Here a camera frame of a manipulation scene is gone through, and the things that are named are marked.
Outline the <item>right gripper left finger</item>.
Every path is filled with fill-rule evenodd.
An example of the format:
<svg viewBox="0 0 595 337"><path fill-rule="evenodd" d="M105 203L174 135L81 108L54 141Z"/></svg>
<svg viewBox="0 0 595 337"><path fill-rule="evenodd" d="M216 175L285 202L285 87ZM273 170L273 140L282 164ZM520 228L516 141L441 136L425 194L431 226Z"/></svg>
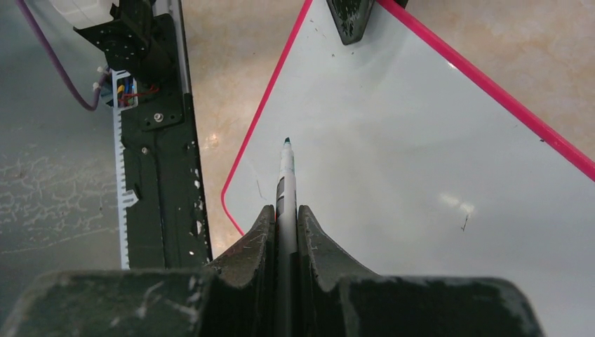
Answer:
<svg viewBox="0 0 595 337"><path fill-rule="evenodd" d="M271 336L275 211L203 267L41 275L2 336Z"/></svg>

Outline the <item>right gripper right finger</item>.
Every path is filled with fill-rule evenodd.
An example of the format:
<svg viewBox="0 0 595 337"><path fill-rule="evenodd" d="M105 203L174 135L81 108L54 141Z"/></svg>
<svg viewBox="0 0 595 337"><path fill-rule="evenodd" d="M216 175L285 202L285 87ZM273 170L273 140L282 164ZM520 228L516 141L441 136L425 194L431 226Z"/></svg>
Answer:
<svg viewBox="0 0 595 337"><path fill-rule="evenodd" d="M305 336L542 336L525 295L492 277L382 276L297 213Z"/></svg>

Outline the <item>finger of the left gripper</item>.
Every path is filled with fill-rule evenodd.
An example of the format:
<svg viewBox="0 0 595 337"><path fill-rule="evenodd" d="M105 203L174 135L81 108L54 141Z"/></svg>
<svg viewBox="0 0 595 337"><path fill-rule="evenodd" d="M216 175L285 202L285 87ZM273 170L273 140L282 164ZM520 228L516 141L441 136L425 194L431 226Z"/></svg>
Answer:
<svg viewBox="0 0 595 337"><path fill-rule="evenodd" d="M377 18L377 1L328 0L326 2L344 46L387 46L387 29Z"/></svg>

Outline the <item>green capped whiteboard marker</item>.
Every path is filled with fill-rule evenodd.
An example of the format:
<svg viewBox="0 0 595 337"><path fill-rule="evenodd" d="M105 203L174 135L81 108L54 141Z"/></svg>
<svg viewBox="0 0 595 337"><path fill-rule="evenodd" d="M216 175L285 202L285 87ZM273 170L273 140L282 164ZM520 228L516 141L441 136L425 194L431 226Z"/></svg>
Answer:
<svg viewBox="0 0 595 337"><path fill-rule="evenodd" d="M296 238L297 203L295 158L290 138L284 140L281 150L279 181L276 190L276 227L278 230L278 288L276 295L276 335L292 336L293 307L295 302L294 255Z"/></svg>

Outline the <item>white board with red frame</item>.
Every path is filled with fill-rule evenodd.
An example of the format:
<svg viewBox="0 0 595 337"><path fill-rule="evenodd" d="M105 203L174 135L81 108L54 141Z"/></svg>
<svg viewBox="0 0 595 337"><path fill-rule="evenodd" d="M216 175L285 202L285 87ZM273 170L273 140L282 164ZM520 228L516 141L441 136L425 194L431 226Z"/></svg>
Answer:
<svg viewBox="0 0 595 337"><path fill-rule="evenodd" d="M393 1L345 46L306 1L221 192L239 230L297 202L386 275L482 275L526 294L548 336L594 335L594 163Z"/></svg>

